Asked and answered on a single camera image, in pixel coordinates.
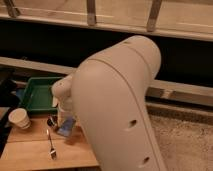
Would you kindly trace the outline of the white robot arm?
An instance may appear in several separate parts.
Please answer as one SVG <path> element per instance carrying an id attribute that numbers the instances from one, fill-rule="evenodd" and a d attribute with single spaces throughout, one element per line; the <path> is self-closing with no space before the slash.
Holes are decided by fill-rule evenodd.
<path id="1" fill-rule="evenodd" d="M 77 117 L 102 171 L 166 171 L 145 104 L 160 65 L 158 46 L 132 36 L 53 84 L 58 113 Z"/>

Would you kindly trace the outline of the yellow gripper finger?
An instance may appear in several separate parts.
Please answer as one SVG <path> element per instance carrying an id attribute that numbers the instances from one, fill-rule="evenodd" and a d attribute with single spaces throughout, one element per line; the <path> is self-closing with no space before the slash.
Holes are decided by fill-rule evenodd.
<path id="1" fill-rule="evenodd" d="M 58 127 L 59 128 L 63 125 L 64 122 L 65 122 L 65 117 L 62 117 L 61 115 L 58 115 L 57 123 L 58 123 Z"/>

